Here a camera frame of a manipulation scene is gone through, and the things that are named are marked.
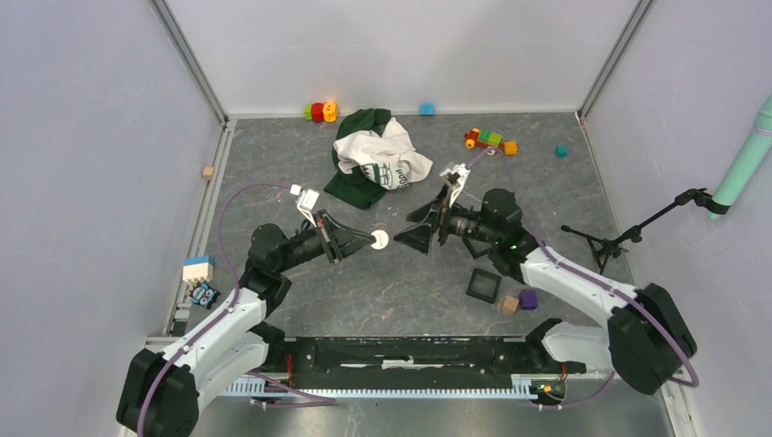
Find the white round brooch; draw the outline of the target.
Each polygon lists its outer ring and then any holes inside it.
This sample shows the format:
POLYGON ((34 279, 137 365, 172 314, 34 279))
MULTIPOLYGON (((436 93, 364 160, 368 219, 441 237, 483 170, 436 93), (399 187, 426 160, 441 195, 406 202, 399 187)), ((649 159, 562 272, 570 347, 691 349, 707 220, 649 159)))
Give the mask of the white round brooch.
POLYGON ((371 243, 371 247, 376 250, 385 249, 390 241, 390 237, 387 231, 383 229, 375 229, 371 232, 374 241, 371 243))

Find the white and green t-shirt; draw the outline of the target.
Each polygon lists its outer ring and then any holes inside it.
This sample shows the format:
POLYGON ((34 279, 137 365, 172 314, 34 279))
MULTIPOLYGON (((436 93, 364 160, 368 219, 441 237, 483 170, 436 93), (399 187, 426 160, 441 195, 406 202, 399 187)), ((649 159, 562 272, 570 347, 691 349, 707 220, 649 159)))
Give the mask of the white and green t-shirt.
POLYGON ((332 146, 336 173, 324 187, 334 198, 367 210, 387 192, 426 179, 433 161, 385 108, 360 109, 340 122, 332 146))

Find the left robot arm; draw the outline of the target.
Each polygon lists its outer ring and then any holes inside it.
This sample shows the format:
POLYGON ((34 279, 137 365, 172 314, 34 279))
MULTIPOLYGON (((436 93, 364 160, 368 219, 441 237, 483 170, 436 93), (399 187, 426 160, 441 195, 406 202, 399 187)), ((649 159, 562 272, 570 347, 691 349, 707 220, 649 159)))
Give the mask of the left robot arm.
POLYGON ((275 224, 251 236, 245 270, 224 301, 189 333, 162 351, 143 349, 127 370, 117 422, 138 436, 189 436, 199 415, 232 382, 286 359, 282 330, 266 318, 284 301, 284 271, 324 257, 337 264, 360 249, 383 249, 389 235, 339 223, 326 210, 307 216, 288 237, 275 224))

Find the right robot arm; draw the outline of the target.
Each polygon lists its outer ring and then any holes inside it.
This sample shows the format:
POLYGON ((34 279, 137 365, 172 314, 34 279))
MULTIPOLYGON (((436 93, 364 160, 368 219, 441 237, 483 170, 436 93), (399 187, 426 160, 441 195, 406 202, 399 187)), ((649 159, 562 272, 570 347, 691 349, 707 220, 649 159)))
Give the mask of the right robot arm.
POLYGON ((473 210, 453 203, 443 188, 409 214, 411 226, 394 239, 421 253, 450 236, 485 243, 500 274, 552 294, 601 325, 612 369, 633 389, 652 394, 668 381, 698 387, 691 362, 696 341, 665 288, 637 288, 574 263, 529 232, 522 216, 510 190, 489 190, 473 210))

